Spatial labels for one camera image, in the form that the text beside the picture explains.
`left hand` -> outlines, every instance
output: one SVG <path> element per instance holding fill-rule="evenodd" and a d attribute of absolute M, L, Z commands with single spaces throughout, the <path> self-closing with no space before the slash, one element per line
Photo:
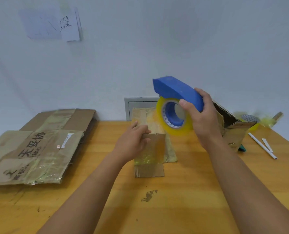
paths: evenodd
<path fill-rule="evenodd" d="M 113 153 L 119 156 L 124 162 L 131 161 L 144 150 L 150 138 L 142 138 L 143 133 L 150 133 L 147 125 L 137 126 L 135 121 L 124 134 L 119 137 L 115 144 Z"/>

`right hand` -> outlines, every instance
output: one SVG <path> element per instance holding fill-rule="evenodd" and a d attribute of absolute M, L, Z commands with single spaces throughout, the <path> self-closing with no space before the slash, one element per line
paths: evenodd
<path fill-rule="evenodd" d="M 184 99 L 179 101 L 180 106 L 185 109 L 193 121 L 193 129 L 203 148 L 207 149 L 209 144 L 215 140 L 222 139 L 219 131 L 217 110 L 211 96 L 204 90 L 194 88 L 202 97 L 204 108 L 199 112 L 195 106 Z"/>

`hand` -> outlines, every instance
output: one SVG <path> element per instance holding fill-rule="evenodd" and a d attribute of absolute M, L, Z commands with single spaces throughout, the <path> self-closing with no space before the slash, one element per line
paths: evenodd
<path fill-rule="evenodd" d="M 119 156 L 123 162 L 134 159 L 141 151 L 144 150 L 150 138 L 142 138 L 143 133 L 150 133 L 147 125 L 137 126 L 135 121 L 124 134 L 119 137 L 115 144 L 113 153 Z"/>
<path fill-rule="evenodd" d="M 207 149 L 209 143 L 222 139 L 219 131 L 217 110 L 211 96 L 204 90 L 194 88 L 202 97 L 204 102 L 203 111 L 200 113 L 195 106 L 184 99 L 179 101 L 180 106 L 185 109 L 193 121 L 193 129 L 203 148 Z"/>

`green object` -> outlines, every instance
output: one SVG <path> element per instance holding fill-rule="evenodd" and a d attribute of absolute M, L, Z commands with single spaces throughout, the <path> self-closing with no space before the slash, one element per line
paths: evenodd
<path fill-rule="evenodd" d="M 241 146 L 240 146 L 240 148 L 238 149 L 238 151 L 241 151 L 241 152 L 245 152 L 245 151 L 246 151 L 246 149 L 244 148 L 244 146 L 243 146 L 243 145 L 241 145 Z"/>

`forearm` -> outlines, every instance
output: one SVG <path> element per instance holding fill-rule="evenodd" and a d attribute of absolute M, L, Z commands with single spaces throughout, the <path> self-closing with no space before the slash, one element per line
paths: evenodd
<path fill-rule="evenodd" d="M 108 154 L 38 234 L 93 233 L 123 165 L 116 154 Z"/>
<path fill-rule="evenodd" d="M 222 191 L 241 233 L 289 233 L 289 211 L 223 139 L 207 146 Z"/>

